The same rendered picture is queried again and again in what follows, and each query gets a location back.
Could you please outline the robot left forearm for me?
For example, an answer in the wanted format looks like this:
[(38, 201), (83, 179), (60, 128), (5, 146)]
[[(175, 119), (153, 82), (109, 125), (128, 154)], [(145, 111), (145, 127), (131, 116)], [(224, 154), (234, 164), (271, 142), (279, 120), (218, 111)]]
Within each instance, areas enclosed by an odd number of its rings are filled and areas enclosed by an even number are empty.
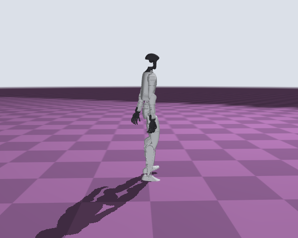
[(139, 100), (138, 100), (138, 103), (137, 103), (137, 107), (138, 107), (137, 111), (138, 112), (141, 111), (141, 109), (143, 107), (143, 103), (144, 103), (144, 101), (141, 99), (141, 94), (139, 94)]

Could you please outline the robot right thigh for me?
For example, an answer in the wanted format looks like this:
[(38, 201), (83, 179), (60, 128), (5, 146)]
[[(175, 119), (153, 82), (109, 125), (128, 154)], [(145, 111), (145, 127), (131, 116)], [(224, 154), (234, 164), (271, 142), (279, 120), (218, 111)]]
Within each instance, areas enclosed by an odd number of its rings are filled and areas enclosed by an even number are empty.
[[(150, 123), (150, 120), (149, 120), (149, 113), (147, 114), (147, 124)], [(157, 116), (155, 116), (155, 120), (156, 122), (156, 126), (157, 128), (155, 129), (155, 132), (154, 133), (150, 133), (150, 138), (151, 138), (151, 143), (147, 144), (147, 146), (151, 145), (153, 147), (153, 149), (155, 150), (156, 147), (157, 147), (157, 144), (158, 144), (158, 140), (159, 140), (159, 134), (160, 134), (160, 127), (159, 127), (159, 121), (158, 121), (158, 118)], [(146, 150), (146, 147), (145, 147), (145, 150)]]

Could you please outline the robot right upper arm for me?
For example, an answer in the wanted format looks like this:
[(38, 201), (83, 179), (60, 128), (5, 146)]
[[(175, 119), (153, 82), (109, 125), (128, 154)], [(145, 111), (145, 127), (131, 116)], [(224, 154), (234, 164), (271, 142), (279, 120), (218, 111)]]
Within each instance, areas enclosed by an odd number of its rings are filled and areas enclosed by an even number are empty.
[(150, 99), (150, 96), (153, 95), (155, 90), (155, 82), (156, 82), (156, 76), (154, 74), (148, 75), (148, 98)]

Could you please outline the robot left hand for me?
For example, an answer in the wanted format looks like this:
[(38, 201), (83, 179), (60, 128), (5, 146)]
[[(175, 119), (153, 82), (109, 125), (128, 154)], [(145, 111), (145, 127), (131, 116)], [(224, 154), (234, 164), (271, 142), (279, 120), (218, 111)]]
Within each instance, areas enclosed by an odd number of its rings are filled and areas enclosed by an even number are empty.
[(138, 118), (139, 118), (139, 121), (140, 121), (140, 117), (139, 117), (139, 113), (141, 112), (138, 112), (137, 111), (137, 109), (138, 109), (138, 107), (136, 107), (136, 109), (135, 109), (135, 113), (133, 114), (133, 117), (132, 117), (132, 119), (131, 119), (131, 122), (133, 123), (133, 124), (138, 124), (137, 123), (137, 120), (138, 120)]

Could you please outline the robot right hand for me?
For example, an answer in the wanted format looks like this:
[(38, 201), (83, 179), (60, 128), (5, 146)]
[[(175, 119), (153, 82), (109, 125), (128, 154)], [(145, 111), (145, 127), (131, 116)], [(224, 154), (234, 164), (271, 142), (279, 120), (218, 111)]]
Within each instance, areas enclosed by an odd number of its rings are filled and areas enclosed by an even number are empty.
[(154, 133), (155, 132), (155, 129), (157, 128), (156, 122), (154, 121), (155, 119), (151, 119), (151, 115), (150, 115), (149, 116), (149, 120), (150, 120), (149, 130), (147, 132)]

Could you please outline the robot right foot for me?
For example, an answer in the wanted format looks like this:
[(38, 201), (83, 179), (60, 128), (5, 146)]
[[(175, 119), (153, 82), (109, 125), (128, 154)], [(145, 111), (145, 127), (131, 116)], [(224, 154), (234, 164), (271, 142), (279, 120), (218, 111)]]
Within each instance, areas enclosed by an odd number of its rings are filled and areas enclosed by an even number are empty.
[(160, 179), (155, 178), (153, 175), (149, 177), (148, 175), (143, 175), (142, 180), (145, 181), (160, 181)]

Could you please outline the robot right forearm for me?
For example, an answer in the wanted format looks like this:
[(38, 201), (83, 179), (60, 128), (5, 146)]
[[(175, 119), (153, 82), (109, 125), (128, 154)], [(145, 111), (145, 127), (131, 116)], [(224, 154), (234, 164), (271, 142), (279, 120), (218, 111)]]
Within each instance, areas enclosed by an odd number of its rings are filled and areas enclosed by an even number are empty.
[(149, 115), (151, 115), (151, 119), (155, 119), (155, 101), (156, 95), (151, 95), (149, 100)]

